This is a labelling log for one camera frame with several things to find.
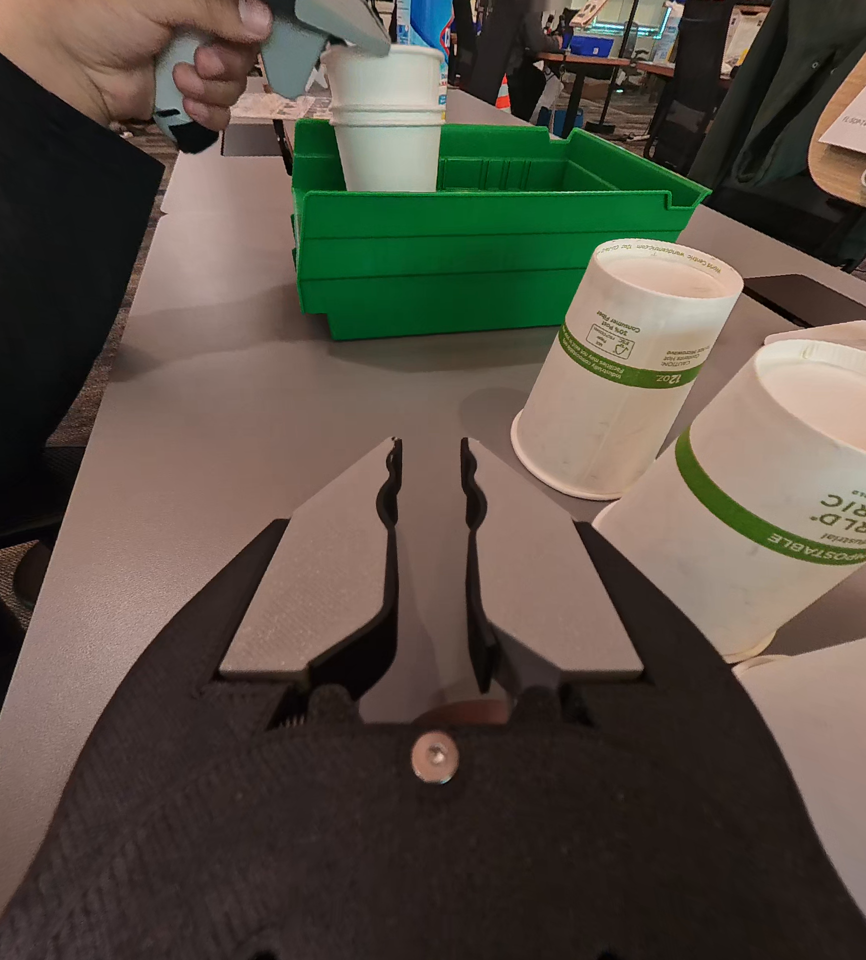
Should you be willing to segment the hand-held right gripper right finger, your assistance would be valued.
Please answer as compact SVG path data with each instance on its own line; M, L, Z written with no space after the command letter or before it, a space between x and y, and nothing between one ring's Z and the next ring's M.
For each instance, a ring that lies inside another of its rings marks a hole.
M627 682L639 657L572 515L461 440L467 649L481 693Z

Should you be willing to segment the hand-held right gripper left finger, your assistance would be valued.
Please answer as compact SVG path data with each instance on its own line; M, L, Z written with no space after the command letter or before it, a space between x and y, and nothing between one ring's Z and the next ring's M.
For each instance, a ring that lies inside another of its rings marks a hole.
M281 535L219 666L230 681L360 700L398 648L396 525L403 441L385 438L281 524Z

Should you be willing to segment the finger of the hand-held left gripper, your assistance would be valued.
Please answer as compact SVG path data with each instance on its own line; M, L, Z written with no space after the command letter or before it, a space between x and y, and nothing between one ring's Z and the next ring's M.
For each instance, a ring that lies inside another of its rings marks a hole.
M271 91L288 100L303 96L328 38L301 21L273 21L259 53Z
M294 13L315 34L358 47L373 57L389 54L388 31L370 2L295 1Z

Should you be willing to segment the green plastic bin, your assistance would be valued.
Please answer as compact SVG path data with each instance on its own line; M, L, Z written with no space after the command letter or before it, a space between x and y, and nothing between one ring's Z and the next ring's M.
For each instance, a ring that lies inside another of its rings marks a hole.
M298 304L336 341L559 327L597 246L676 242L711 192L580 128L447 124L431 193L347 191L328 121L293 146Z

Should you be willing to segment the person's left forearm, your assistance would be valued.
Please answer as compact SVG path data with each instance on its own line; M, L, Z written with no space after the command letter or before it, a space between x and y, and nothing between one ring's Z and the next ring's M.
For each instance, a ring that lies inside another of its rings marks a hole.
M0 53L0 495L102 353L163 172Z

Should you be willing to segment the person's left hand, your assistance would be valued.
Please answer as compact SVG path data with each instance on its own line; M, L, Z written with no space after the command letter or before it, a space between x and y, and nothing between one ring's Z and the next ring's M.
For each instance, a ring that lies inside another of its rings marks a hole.
M175 30L211 42L175 66L182 108L222 131L272 29L259 1L0 1L0 54L103 126L153 113L154 61Z

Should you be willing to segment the printed paper sheet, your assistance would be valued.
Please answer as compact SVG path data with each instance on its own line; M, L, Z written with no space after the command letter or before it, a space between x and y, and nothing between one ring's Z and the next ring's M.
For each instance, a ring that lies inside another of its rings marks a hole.
M296 122L301 119L330 121L331 90L316 82L319 78L319 74L314 74L313 82L304 94L295 100L289 100L268 89L266 78L250 77L245 93L232 108L232 118L237 122Z

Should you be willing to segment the blue wipes container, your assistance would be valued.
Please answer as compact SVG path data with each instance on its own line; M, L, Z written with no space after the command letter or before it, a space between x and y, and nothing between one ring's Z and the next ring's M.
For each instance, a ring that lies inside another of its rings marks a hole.
M395 1L396 44L429 48L441 55L439 68L439 105L447 106L451 27L454 13L451 1Z

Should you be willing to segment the dark table hatch cover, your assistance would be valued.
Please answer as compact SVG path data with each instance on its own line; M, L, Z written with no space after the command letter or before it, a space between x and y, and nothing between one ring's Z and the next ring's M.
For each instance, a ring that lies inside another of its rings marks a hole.
M799 273L744 281L744 294L802 329L866 321L866 306Z

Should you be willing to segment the dark green jacket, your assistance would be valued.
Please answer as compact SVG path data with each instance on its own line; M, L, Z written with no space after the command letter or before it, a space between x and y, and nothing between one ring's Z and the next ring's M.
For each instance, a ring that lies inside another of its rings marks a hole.
M866 52L866 1L776 1L688 177L704 205L848 272L866 258L866 209L814 180L809 150L828 103Z

